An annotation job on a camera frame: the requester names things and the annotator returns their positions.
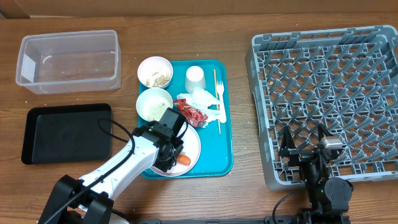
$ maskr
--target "wooden chopstick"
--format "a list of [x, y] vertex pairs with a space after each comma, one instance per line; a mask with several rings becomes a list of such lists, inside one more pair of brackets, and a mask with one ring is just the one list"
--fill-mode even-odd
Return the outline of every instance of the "wooden chopstick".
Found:
[[[217, 76], [216, 76], [216, 70], [214, 69], [214, 87], [216, 90], [216, 99], [218, 100], [218, 94], [217, 94]], [[220, 126], [220, 119], [218, 119], [218, 134], [221, 134], [221, 126]]]

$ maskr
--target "teal tray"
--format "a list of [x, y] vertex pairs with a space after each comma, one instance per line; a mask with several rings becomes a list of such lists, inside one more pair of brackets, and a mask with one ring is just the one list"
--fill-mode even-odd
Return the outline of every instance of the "teal tray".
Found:
[[[218, 134], [218, 122], [212, 121], [206, 128], [195, 128], [201, 142], [201, 153], [196, 165], [184, 175], [178, 177], [163, 177], [154, 171], [147, 169], [142, 175], [148, 179], [171, 179], [171, 178], [191, 178], [191, 177], [219, 177], [226, 175], [234, 164], [232, 150], [232, 131], [231, 118], [229, 113], [228, 84], [224, 65], [217, 60], [186, 60], [174, 61], [173, 78], [166, 90], [170, 93], [173, 100], [180, 93], [186, 93], [185, 73], [191, 66], [197, 65], [203, 69], [206, 78], [206, 90], [213, 96], [215, 95], [215, 84], [213, 70], [216, 70], [217, 80], [224, 83], [224, 104], [226, 112], [226, 122], [221, 124], [221, 135]], [[139, 93], [141, 94], [147, 87], [140, 83]], [[147, 121], [138, 118], [138, 126], [146, 124]]]

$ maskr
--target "dish rack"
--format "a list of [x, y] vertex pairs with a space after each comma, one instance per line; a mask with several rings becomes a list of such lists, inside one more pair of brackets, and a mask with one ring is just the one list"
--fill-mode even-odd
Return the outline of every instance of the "dish rack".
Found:
[[398, 35], [391, 26], [261, 34], [246, 55], [267, 186], [303, 187], [278, 156], [287, 125], [299, 150], [318, 143], [317, 124], [345, 145], [330, 177], [398, 179]]

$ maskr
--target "plastic fork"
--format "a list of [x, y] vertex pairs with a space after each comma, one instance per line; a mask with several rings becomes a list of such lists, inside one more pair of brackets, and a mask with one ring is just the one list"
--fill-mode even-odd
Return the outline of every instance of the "plastic fork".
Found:
[[226, 122], [226, 114], [225, 114], [225, 106], [224, 106], [224, 98], [223, 98], [223, 93], [224, 93], [224, 83], [223, 81], [217, 81], [217, 93], [218, 97], [220, 98], [221, 104], [220, 104], [220, 122], [225, 123]]

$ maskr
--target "red snack wrapper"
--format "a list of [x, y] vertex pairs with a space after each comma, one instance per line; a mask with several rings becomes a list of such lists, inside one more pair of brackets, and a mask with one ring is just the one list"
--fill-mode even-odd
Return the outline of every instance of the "red snack wrapper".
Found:
[[207, 115], [189, 105], [186, 99], [174, 100], [175, 107], [180, 111], [184, 117], [186, 117], [188, 123], [194, 127], [203, 127], [207, 120]]

